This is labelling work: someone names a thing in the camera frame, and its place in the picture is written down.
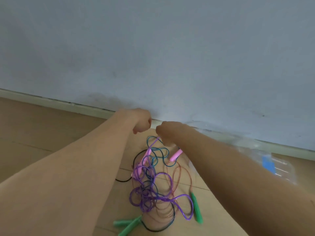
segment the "jump rope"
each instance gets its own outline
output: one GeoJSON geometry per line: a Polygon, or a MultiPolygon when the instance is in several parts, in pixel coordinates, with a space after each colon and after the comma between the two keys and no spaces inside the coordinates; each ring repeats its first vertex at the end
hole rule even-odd
{"type": "Polygon", "coordinates": [[[142,214],[146,214],[151,219],[158,223],[167,223],[167,225],[160,229],[160,230],[152,230],[146,226],[144,221],[142,220],[142,215],[134,220],[125,220],[125,221],[115,221],[114,226],[127,226],[119,235],[127,235],[134,227],[136,227],[139,223],[142,223],[143,226],[151,231],[151,232],[161,232],[163,230],[166,230],[175,220],[175,216],[177,215],[178,211],[181,212],[181,214],[184,216],[186,220],[191,220],[193,213],[194,213],[194,207],[195,207],[195,214],[196,214],[196,220],[199,223],[202,223],[202,217],[200,214],[200,210],[197,204],[197,200],[192,192],[192,179],[189,171],[182,167],[178,162],[177,159],[174,162],[165,162],[165,159],[169,156],[169,150],[166,147],[153,147],[153,145],[157,142],[163,143],[159,137],[150,136],[147,138],[147,150],[143,150],[139,152],[136,157],[133,160],[133,172],[132,176],[125,180],[121,181],[116,179],[116,181],[119,182],[128,182],[132,180],[133,190],[130,192],[129,195],[129,201],[133,206],[137,206],[142,211],[142,214]],[[149,146],[149,140],[151,138],[155,138],[154,142],[149,146]],[[135,161],[137,157],[145,153],[145,156],[143,157],[142,161],[140,161],[137,166],[135,166],[135,161]],[[163,162],[163,170],[166,167],[166,172],[160,172],[157,173],[155,170],[155,166],[158,164],[159,159],[162,159],[163,162]],[[173,171],[172,176],[168,174],[168,168],[169,167],[175,167],[175,170],[173,171]],[[181,194],[175,197],[175,190],[178,187],[179,180],[181,177],[181,171],[184,169],[190,178],[190,195],[188,194],[181,194]],[[175,173],[179,170],[178,178],[175,182],[175,173]],[[158,190],[158,187],[155,184],[156,178],[158,176],[164,175],[166,180],[169,183],[170,190],[167,194],[161,194],[158,190]],[[178,199],[180,197],[186,197],[190,204],[191,204],[191,213],[187,216],[184,211],[181,209],[181,207],[178,204],[178,199]],[[171,206],[171,210],[167,213],[161,213],[161,210],[166,210],[166,208],[161,208],[159,205],[162,203],[169,203],[168,207],[171,206]],[[153,210],[156,210],[156,214],[161,219],[169,219],[169,222],[161,222],[160,220],[153,217],[150,212],[153,210]]]}

